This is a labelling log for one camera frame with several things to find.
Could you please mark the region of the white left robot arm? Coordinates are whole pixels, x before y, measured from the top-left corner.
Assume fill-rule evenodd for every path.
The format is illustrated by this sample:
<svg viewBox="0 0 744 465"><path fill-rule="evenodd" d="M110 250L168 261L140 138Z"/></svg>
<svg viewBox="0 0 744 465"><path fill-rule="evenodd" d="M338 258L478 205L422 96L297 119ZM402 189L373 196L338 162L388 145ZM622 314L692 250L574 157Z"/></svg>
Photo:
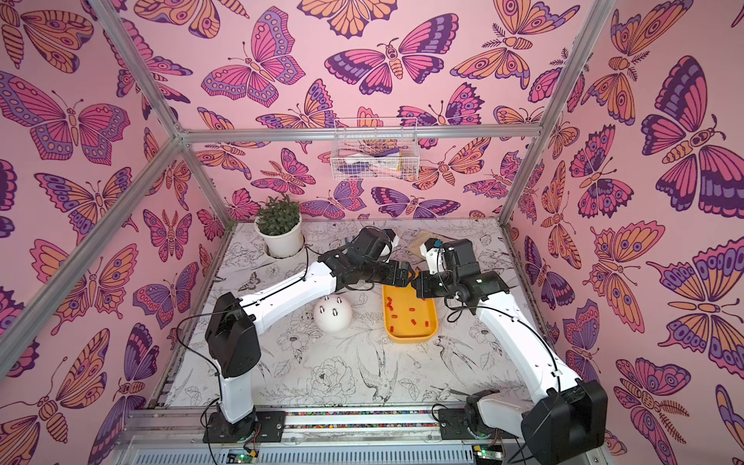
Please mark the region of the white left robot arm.
<svg viewBox="0 0 744 465"><path fill-rule="evenodd" d="M406 262L391 259L399 239L392 229L365 226L348 243L320 254L302 271L255 294L218 298L205 331L209 356L218 365L220 399L207 420L205 441L240 442L259 428L252 371L262 357L261 336L283 318L315 303L313 319L323 332L346 329L353 306L340 296L358 282L407 287L415 277Z"/></svg>

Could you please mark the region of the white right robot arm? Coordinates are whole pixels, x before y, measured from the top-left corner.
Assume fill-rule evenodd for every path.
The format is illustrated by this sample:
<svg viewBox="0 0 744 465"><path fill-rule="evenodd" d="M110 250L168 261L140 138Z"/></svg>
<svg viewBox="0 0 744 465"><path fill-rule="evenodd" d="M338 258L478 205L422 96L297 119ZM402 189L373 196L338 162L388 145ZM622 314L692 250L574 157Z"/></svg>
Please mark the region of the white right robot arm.
<svg viewBox="0 0 744 465"><path fill-rule="evenodd" d="M477 401L482 422L521 438L542 463L563 462L604 445L608 395L569 368L526 318L510 287L481 268L472 242L428 238L420 248L428 269L413 287L418 298L455 300L486 326L511 359L529 392L522 408L501 394Z"/></svg>

